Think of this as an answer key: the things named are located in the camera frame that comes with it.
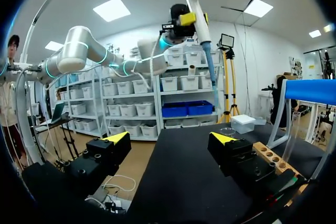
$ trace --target black table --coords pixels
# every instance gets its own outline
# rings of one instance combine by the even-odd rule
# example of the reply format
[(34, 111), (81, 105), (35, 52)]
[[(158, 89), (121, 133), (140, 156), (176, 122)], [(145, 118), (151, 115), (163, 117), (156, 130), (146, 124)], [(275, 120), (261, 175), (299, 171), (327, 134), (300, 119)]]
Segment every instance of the black table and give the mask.
[[(208, 135), (227, 124), (163, 130), (128, 210), (135, 223), (197, 220), (232, 223), (242, 217), (252, 199), (231, 177), (225, 177), (207, 150)], [(239, 135), (267, 144), (271, 125), (256, 125), (253, 132)], [(277, 137), (284, 134), (278, 131)], [(273, 149), (282, 156), (286, 143)], [(298, 141), (289, 163), (310, 177), (323, 151)]]

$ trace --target laptop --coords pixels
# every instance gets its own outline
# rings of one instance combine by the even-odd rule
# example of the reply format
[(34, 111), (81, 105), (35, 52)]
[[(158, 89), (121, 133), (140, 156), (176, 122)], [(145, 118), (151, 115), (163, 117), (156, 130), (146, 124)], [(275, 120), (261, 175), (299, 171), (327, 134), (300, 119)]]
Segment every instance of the laptop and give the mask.
[(57, 103), (56, 106), (55, 106), (55, 110), (54, 110), (52, 118), (47, 120), (46, 122), (40, 124), (40, 125), (53, 124), (53, 123), (56, 123), (58, 120), (60, 120), (61, 116), (62, 116), (64, 105), (65, 105), (64, 103)]

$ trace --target ceiling light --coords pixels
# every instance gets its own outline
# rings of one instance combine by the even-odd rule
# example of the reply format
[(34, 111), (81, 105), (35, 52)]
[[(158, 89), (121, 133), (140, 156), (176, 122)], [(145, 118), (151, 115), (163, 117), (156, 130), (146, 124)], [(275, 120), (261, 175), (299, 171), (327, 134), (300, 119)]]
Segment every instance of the ceiling light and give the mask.
[(309, 33), (309, 35), (312, 38), (316, 38), (316, 37), (321, 36), (321, 32), (320, 32), (320, 30), (315, 30), (315, 31), (312, 31), (311, 33)]
[(51, 41), (46, 45), (46, 49), (52, 50), (52, 51), (58, 51), (59, 49), (61, 49), (63, 47), (62, 44)]
[(334, 24), (329, 24), (329, 25), (325, 26), (323, 29), (324, 29), (325, 33), (328, 33), (330, 31), (334, 31), (335, 25)]
[(107, 22), (131, 14), (121, 0), (107, 1), (95, 7), (93, 10)]
[(244, 13), (248, 13), (262, 18), (266, 13), (273, 9), (273, 6), (266, 4), (261, 0), (253, 0), (245, 9)]

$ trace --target yellow tripod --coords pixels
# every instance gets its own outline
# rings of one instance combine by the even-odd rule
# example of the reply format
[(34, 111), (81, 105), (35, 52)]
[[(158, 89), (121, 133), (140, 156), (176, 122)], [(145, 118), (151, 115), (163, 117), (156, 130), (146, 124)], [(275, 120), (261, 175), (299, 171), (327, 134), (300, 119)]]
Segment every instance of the yellow tripod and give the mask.
[[(225, 109), (226, 111), (224, 111), (224, 114), (220, 117), (220, 119), (218, 120), (217, 123), (222, 123), (223, 119), (225, 119), (225, 123), (230, 122), (230, 117), (231, 117), (231, 111), (233, 110), (233, 116), (236, 115), (236, 113), (238, 115), (240, 115), (240, 112), (238, 110), (238, 106), (236, 104), (236, 75), (235, 75), (235, 65), (233, 62), (233, 58), (234, 58), (234, 53), (232, 51), (232, 48), (229, 48), (228, 56), (225, 53), (225, 50), (222, 49), (223, 52), (223, 61), (224, 61), (224, 74), (225, 74)], [(233, 86), (233, 104), (231, 105), (230, 110), (228, 110), (229, 108), (229, 79), (228, 79), (228, 73), (227, 73), (227, 59), (230, 60), (230, 65), (231, 65), (231, 74), (232, 74), (232, 86)]]

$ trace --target test tube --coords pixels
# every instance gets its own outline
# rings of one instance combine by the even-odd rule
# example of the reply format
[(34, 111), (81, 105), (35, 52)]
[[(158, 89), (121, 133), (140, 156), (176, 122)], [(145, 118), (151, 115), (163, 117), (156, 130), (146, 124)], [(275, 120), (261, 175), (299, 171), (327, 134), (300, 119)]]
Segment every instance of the test tube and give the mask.
[(282, 156), (282, 161), (279, 165), (280, 168), (286, 167), (286, 163), (288, 162), (289, 157), (294, 149), (294, 145), (297, 140), (297, 136), (298, 136), (299, 128), (300, 128), (300, 118), (301, 118), (300, 112), (293, 112), (291, 127), (290, 129), (287, 129), (287, 130), (290, 130), (290, 134), (289, 134), (289, 138), (286, 144), (285, 151)]

